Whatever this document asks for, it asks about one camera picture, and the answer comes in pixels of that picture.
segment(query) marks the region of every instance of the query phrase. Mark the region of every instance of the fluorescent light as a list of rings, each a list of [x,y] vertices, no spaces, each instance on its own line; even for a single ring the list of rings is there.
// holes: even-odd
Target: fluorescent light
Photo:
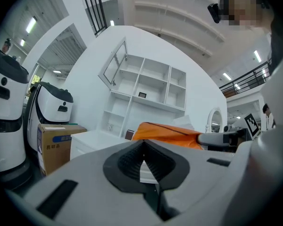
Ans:
[[[260,58],[260,56],[259,56],[258,52],[257,52],[257,51],[255,51],[254,53],[255,53],[255,55],[256,55],[256,57],[257,57],[257,60],[258,60],[258,61],[259,61],[259,63],[260,63],[262,60],[261,60],[261,58]]]
[[[27,31],[28,33],[30,33],[30,31],[33,29],[33,26],[36,24],[36,22],[37,22],[37,19],[36,19],[35,16],[33,16],[32,19],[30,20],[30,22],[29,22],[27,28],[26,28],[26,31]]]
[[[238,84],[235,84],[235,86],[236,86],[237,89],[240,89],[240,87],[238,86]]]
[[[265,69],[262,70],[264,77],[266,77]]]
[[[24,39],[21,39],[20,45],[23,47],[24,44],[25,44],[25,40],[24,40]]]
[[[229,80],[229,81],[231,81],[232,79],[231,79],[231,77],[230,76],[228,76],[226,73],[223,73],[223,75]]]

